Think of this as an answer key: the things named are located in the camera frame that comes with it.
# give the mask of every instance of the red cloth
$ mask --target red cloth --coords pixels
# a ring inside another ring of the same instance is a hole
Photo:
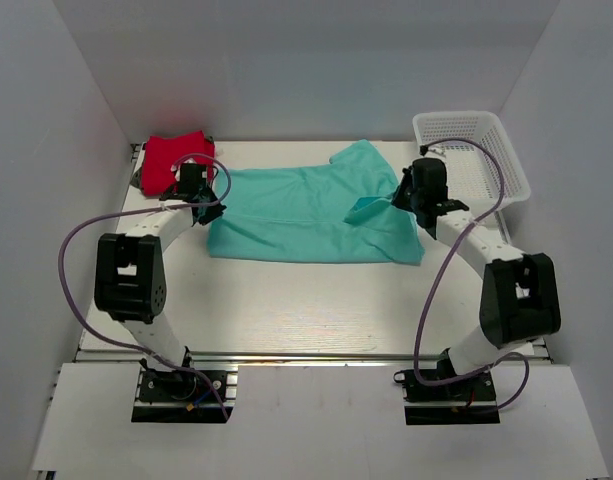
[[[176,160],[189,153],[203,153],[215,156],[215,145],[206,140],[202,131],[189,133],[175,138],[150,137],[146,143],[144,165],[142,166],[142,191],[144,195],[160,195],[175,183],[175,176],[170,167]],[[213,161],[204,157],[193,160],[204,165],[213,165]],[[207,178],[213,179],[213,169],[209,168]]]

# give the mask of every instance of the white plastic basket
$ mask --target white plastic basket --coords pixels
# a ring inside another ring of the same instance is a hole
[[[462,137],[486,147],[499,161],[504,174],[505,194],[500,208],[530,197],[530,186],[515,150],[497,115],[474,110],[420,113],[413,118],[420,145],[447,137]],[[475,147],[459,142],[439,145],[448,171],[450,198],[461,200],[477,216],[497,201],[499,176],[495,166]]]

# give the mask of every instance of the wall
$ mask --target wall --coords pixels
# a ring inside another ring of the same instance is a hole
[[[137,142],[408,138],[418,112],[497,112],[557,0],[55,4]]]
[[[77,347],[57,281],[60,242],[120,205],[129,156],[50,0],[0,0],[0,480],[27,478],[57,369]],[[68,257],[82,307],[102,228]]]
[[[562,0],[502,110],[533,195],[515,243],[555,261],[569,363],[613,478],[613,1]]]

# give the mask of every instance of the teal cloth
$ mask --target teal cloth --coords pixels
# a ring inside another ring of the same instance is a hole
[[[293,263],[418,265],[424,249],[412,215],[390,205],[398,185],[361,140],[330,165],[233,170],[224,215],[212,222],[212,257]],[[217,196],[225,189],[218,182]]]

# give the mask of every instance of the folded cloth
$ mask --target folded cloth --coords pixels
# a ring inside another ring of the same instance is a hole
[[[424,249],[412,215],[390,205],[398,180],[359,141],[330,165],[233,170],[228,207],[208,236],[213,257],[295,263],[416,265]],[[217,182],[217,196],[225,182]]]
[[[144,195],[160,195],[175,183],[171,171],[173,164],[189,153],[203,153],[215,156],[215,145],[212,140],[204,137],[204,133],[194,132],[175,138],[150,137],[146,143],[144,164],[141,170],[141,189]],[[196,163],[210,165],[213,161],[206,157],[193,158]],[[213,179],[213,169],[207,172],[208,181]]]

